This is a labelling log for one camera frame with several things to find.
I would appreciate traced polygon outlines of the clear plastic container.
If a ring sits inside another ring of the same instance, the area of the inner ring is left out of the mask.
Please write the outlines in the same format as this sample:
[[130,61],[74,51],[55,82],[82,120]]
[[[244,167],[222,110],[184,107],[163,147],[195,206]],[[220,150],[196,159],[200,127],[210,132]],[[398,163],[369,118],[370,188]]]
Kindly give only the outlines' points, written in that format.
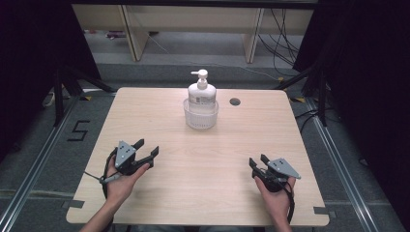
[[183,101],[186,124],[195,130],[207,130],[212,128],[218,119],[219,104],[216,103],[211,113],[192,112],[189,107],[189,100]]

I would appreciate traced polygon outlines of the person's right hand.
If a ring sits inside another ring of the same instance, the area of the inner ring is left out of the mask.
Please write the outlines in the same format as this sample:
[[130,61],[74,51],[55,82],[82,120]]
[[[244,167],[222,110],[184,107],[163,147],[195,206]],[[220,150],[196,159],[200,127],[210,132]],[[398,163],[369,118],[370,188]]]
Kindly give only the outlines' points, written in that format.
[[260,178],[255,177],[254,181],[262,195],[273,224],[276,226],[288,225],[287,216],[290,210],[290,200],[286,191],[270,192]]

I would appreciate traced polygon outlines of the black tape strip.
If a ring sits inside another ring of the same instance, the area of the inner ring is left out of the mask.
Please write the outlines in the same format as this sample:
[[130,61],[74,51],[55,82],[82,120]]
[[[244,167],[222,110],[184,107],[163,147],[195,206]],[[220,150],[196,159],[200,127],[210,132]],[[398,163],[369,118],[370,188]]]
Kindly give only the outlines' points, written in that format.
[[84,205],[83,201],[79,201],[79,200],[67,200],[64,201],[62,204],[62,207],[64,209],[69,209],[69,208],[77,208],[77,209],[81,209]]
[[330,211],[326,207],[313,207],[313,211],[316,215],[327,215],[329,218],[337,218],[337,213],[335,211]]

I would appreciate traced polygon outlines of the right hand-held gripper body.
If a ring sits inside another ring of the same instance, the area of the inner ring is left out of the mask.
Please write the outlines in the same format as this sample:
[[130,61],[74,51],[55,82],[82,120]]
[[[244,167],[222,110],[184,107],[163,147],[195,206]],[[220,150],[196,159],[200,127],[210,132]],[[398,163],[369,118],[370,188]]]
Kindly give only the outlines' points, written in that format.
[[266,168],[257,166],[262,172],[262,176],[258,178],[262,180],[266,189],[270,192],[285,189],[289,177],[301,179],[301,175],[285,159],[270,160],[265,165]]

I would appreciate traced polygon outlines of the aluminium floor rail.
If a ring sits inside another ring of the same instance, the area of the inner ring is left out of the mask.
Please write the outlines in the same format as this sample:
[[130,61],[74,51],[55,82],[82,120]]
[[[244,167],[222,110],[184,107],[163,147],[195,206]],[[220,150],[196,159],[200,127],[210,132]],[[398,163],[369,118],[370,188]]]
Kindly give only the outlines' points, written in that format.
[[365,232],[379,232],[379,227],[377,226],[367,203],[357,188],[355,181],[348,171],[337,145],[329,133],[328,128],[323,125],[322,121],[319,119],[319,116],[315,116],[313,122],[326,147],[340,182],[344,187],[361,226]]
[[44,142],[42,149],[36,153],[34,161],[30,164],[30,169],[25,173],[24,179],[15,191],[10,191],[11,201],[0,216],[0,232],[10,232],[21,212],[33,186],[39,179],[44,166],[50,157],[51,151],[55,147],[59,136],[64,130],[69,120],[73,108],[79,101],[79,97],[71,97],[63,110],[63,116],[58,123],[52,127]]

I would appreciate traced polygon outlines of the white pump soap bottle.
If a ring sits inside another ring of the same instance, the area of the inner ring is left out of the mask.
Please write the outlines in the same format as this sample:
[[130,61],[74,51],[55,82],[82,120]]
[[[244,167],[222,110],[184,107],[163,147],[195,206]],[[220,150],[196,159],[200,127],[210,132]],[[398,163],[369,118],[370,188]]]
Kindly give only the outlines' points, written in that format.
[[197,76],[197,82],[188,88],[189,110],[195,114],[211,115],[215,112],[217,89],[208,83],[208,71],[199,70],[191,72]]

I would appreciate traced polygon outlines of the black metal stand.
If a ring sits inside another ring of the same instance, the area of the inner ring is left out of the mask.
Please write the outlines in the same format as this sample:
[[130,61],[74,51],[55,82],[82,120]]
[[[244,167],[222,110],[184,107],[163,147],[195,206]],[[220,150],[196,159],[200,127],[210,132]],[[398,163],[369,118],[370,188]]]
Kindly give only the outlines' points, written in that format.
[[326,111],[326,75],[321,69],[320,65],[312,65],[305,71],[300,72],[296,76],[293,76],[287,81],[284,81],[279,86],[275,87],[275,90],[284,90],[285,88],[305,79],[306,82],[301,90],[304,97],[312,97],[317,94],[318,97],[318,117],[324,127],[327,126],[325,119]]
[[55,98],[55,121],[54,126],[58,126],[63,120],[64,105],[63,105],[63,88],[66,88],[70,96],[79,97],[84,91],[78,80],[82,79],[86,82],[102,89],[107,93],[116,93],[117,90],[104,84],[100,79],[87,75],[86,73],[70,66],[61,66],[54,77],[54,98]]

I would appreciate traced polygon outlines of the person's left hand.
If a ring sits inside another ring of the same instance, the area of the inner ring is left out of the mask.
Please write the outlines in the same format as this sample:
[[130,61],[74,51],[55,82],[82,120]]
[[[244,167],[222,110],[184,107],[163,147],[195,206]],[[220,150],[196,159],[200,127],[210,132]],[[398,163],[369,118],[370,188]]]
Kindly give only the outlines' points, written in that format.
[[107,184],[107,198],[104,205],[119,209],[131,195],[136,181],[149,169],[148,163],[139,167],[131,176],[120,176]]

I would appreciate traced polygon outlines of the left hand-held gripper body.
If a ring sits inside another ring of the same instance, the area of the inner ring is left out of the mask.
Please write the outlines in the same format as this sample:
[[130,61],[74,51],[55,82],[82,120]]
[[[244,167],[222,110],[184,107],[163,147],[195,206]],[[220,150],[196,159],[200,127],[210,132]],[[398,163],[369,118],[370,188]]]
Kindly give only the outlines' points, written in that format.
[[118,172],[127,176],[130,176],[136,172],[139,168],[136,166],[136,151],[137,150],[135,150],[132,145],[127,142],[123,140],[119,142],[114,161],[114,166]]

